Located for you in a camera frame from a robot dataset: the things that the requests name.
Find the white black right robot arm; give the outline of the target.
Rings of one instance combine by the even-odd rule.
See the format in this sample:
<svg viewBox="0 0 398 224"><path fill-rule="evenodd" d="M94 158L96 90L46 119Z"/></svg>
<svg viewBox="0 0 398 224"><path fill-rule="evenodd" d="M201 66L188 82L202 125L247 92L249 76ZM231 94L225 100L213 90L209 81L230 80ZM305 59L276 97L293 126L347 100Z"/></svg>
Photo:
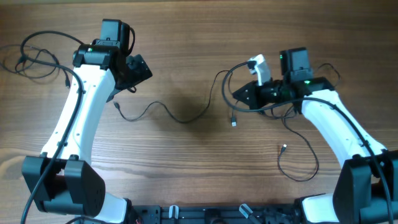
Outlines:
<svg viewBox="0 0 398 224"><path fill-rule="evenodd" d="M297 200L300 223L392 223L397 220L397 152L388 150L354 119L324 77L315 77L306 48L280 53L275 80L263 55L246 62L257 78L233 93L246 112L290 104L320 132L341 166L331 194Z"/></svg>

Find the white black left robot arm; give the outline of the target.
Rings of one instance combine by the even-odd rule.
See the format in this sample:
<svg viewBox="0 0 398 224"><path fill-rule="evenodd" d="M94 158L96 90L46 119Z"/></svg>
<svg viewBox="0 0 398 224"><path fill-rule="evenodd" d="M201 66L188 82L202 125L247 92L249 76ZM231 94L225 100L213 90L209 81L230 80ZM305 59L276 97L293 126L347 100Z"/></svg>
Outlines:
<svg viewBox="0 0 398 224"><path fill-rule="evenodd" d="M127 23L104 19L100 37L74 52L72 85L56 128L40 154L27 156L22 164L28 205L82 222L142 223L131 201L107 192L91 166L105 104L123 90L135 92L152 76L142 56L131 53L135 39Z"/></svg>

